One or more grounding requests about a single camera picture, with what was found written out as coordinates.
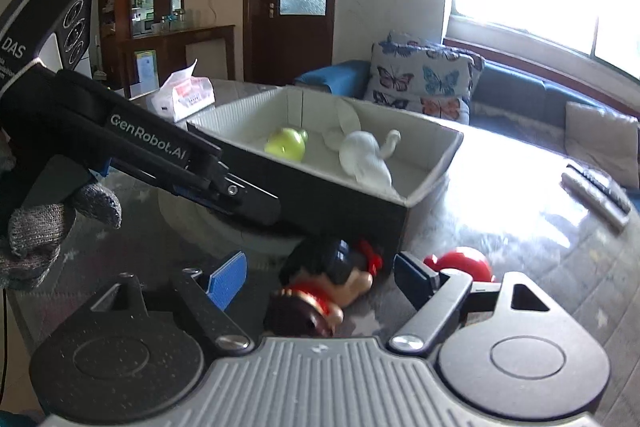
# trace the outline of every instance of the open box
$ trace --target open box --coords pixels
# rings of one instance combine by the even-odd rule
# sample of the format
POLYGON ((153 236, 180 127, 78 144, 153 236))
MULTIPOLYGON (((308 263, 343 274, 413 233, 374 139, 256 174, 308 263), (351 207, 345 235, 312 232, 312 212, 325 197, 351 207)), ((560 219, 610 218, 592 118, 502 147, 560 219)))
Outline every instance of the open box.
POLYGON ((331 94, 285 87, 202 111, 190 123, 222 148, 230 172, 280 198, 281 220, 306 233, 329 233, 346 241, 365 237, 391 256, 408 239, 409 230, 420 228, 415 225, 432 199, 428 196, 442 186, 463 134, 421 114, 344 98, 362 130, 380 145, 390 130, 401 134, 386 160, 399 196, 377 193, 348 176, 338 153, 324 144, 322 133, 339 127, 337 100, 331 94), (268 137, 281 127, 307 131, 302 162, 264 152, 268 137))

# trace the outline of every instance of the gloved hand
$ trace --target gloved hand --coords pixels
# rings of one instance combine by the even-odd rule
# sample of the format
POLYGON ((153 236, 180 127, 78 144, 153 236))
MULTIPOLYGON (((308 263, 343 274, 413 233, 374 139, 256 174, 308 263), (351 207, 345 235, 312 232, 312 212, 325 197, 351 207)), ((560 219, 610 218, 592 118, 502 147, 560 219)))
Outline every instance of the gloved hand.
MULTIPOLYGON (((16 167, 15 157, 0 131, 0 176, 16 167)), ((38 286, 60 253, 60 245, 76 219, 76 210, 118 229, 122 209, 108 188, 91 183, 64 203, 15 208, 0 235, 0 287, 27 291, 38 286)))

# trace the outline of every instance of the floor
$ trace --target floor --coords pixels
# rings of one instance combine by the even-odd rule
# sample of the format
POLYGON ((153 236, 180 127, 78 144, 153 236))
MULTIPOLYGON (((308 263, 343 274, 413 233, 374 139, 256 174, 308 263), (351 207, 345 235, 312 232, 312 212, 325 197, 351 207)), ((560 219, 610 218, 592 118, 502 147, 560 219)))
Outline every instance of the floor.
POLYGON ((7 312, 7 351, 9 357, 4 398, 0 404, 0 409, 13 413, 40 411, 38 400, 29 380, 29 353, 24 346, 20 331, 18 331, 11 307, 8 307, 7 312))

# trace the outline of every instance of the gray ribbed plate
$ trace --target gray ribbed plate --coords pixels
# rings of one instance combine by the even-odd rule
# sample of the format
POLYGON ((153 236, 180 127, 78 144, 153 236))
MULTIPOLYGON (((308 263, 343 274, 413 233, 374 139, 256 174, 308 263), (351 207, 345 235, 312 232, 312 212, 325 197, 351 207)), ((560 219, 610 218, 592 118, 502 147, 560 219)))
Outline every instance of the gray ribbed plate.
MULTIPOLYGON (((76 424, 50 417, 45 427, 76 424)), ((505 427, 462 405, 420 359, 376 339, 267 338, 252 354, 221 359, 173 410, 140 427, 505 427)), ((566 427, 596 427, 587 415, 566 427)))

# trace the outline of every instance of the green toy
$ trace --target green toy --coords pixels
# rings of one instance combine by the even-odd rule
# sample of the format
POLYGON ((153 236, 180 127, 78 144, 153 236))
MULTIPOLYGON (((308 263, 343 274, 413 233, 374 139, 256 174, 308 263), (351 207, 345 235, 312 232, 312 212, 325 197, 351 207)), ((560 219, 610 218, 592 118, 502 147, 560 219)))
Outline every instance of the green toy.
POLYGON ((305 156, 307 139, 306 131, 283 127, 269 137, 264 151, 278 158, 300 162, 305 156))

